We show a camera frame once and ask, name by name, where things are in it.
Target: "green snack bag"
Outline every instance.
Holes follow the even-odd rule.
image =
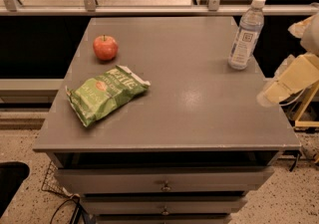
[[[148,90],[129,68],[115,66],[102,75],[86,80],[77,90],[66,88],[72,108],[84,126],[108,115],[128,103],[134,96]]]

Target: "red apple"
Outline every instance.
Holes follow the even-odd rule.
[[[106,35],[97,37],[93,42],[94,53],[102,61],[113,59],[117,55],[118,48],[116,40]]]

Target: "black chair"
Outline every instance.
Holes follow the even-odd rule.
[[[29,166],[25,163],[0,163],[0,218],[29,173]]]

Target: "bottle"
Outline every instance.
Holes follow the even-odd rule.
[[[253,54],[263,27],[262,8],[266,0],[252,0],[250,8],[242,15],[239,28],[228,58],[228,64],[236,70],[244,70]]]

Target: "wire basket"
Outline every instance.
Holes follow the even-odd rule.
[[[41,190],[53,193],[55,195],[58,195],[60,197],[69,197],[65,191],[63,190],[63,187],[60,186],[59,182],[54,177],[54,172],[58,168],[53,164],[51,161],[46,173],[46,176],[44,178],[44,181],[42,183]]]

